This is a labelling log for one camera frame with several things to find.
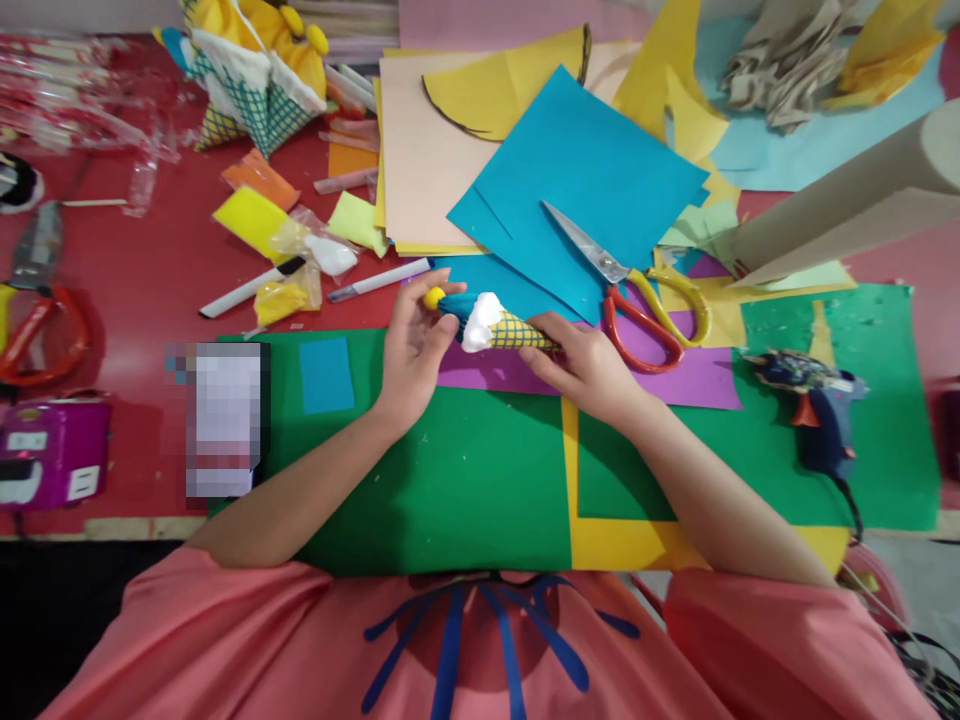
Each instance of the person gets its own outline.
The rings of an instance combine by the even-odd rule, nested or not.
[[[612,573],[334,579],[292,562],[430,402],[458,323],[420,298],[466,289],[448,275],[400,291],[370,411],[131,581],[45,720],[935,717],[800,536],[602,332],[555,314],[531,323],[565,362],[524,360],[636,446],[712,567],[674,575],[665,632]]]

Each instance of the yellow ball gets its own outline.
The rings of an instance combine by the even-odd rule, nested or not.
[[[316,25],[311,25],[307,28],[307,42],[321,55],[326,55],[330,52],[330,43],[327,42],[327,36],[324,35],[323,30]]]
[[[290,32],[294,36],[303,37],[303,19],[300,17],[300,13],[289,5],[282,5],[280,7],[280,17],[287,23],[287,27],[290,28]]]
[[[427,290],[427,294],[423,296],[423,306],[427,310],[437,310],[440,306],[440,301],[446,296],[447,294],[440,288],[430,288]]]

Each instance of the orange scissor handle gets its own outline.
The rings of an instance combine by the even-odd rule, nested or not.
[[[0,357],[0,383],[15,387],[35,387],[55,382],[71,373],[90,349],[90,328],[73,299],[73,294],[63,287],[50,288],[50,297],[41,296],[34,304],[30,316],[21,325],[7,344]],[[67,315],[76,329],[76,335],[63,359],[55,368],[36,373],[21,374],[20,363],[40,329],[59,309]]]
[[[651,365],[641,360],[637,360],[626,349],[623,341],[620,340],[620,331],[617,329],[617,309],[624,315],[633,320],[637,325],[649,332],[657,342],[659,342],[667,351],[667,361],[662,365]],[[613,341],[614,347],[626,361],[627,365],[642,373],[649,375],[659,375],[673,370],[683,360],[683,345],[673,334],[663,325],[651,318],[640,308],[626,300],[620,295],[620,289],[616,285],[611,285],[607,289],[607,297],[603,301],[603,314],[607,326],[607,335]]]

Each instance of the hot glue gun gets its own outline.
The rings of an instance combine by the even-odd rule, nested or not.
[[[857,457],[850,404],[866,397],[866,384],[853,373],[791,350],[742,357],[753,363],[761,382],[799,396],[793,425],[797,428],[800,464],[834,481],[850,505],[859,542],[863,522],[847,484]]]

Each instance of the scissor blade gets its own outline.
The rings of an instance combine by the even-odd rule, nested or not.
[[[63,227],[60,205],[41,205],[30,226],[13,249],[13,277],[10,285],[20,290],[36,290],[49,285],[54,266],[60,259]]]
[[[587,235],[570,218],[557,210],[546,200],[541,200],[543,206],[547,209],[560,229],[566,233],[567,237],[573,242],[577,250],[583,253],[587,261],[596,268],[603,278],[611,285],[616,285],[624,280],[630,271],[618,263],[616,259],[594,242],[593,238]]]

